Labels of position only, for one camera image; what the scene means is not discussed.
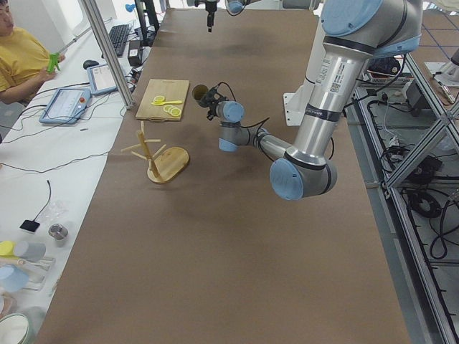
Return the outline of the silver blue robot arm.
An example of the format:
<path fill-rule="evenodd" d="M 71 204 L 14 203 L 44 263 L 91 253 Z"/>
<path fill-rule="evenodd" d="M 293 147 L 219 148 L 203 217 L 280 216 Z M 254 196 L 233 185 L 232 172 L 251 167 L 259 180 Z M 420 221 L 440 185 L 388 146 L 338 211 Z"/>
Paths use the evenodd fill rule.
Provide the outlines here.
<path fill-rule="evenodd" d="M 243 106 L 219 94 L 217 87 L 197 85 L 192 96 L 208 110 L 208 119 L 220 119 L 220 150 L 253 145 L 272 159 L 270 182 L 279 197 L 325 194 L 337 179 L 326 148 L 362 69 L 373 57 L 417 49 L 421 24 L 421 1 L 325 1 L 318 23 L 324 30 L 324 56 L 294 143 L 259 125 L 242 127 Z"/>

